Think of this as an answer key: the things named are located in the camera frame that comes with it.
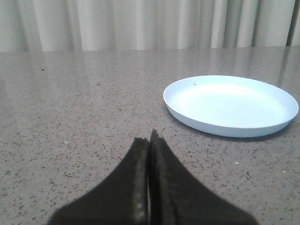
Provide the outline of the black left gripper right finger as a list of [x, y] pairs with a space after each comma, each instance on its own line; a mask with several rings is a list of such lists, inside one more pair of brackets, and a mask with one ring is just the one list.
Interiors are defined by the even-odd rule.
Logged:
[[150, 223], [152, 225], [256, 225], [244, 210], [196, 179], [156, 130], [150, 137]]

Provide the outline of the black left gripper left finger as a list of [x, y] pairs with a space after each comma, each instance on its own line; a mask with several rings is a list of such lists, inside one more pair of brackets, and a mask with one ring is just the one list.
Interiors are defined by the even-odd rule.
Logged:
[[118, 166], [84, 196], [57, 210], [50, 225], [148, 224], [147, 139], [134, 139]]

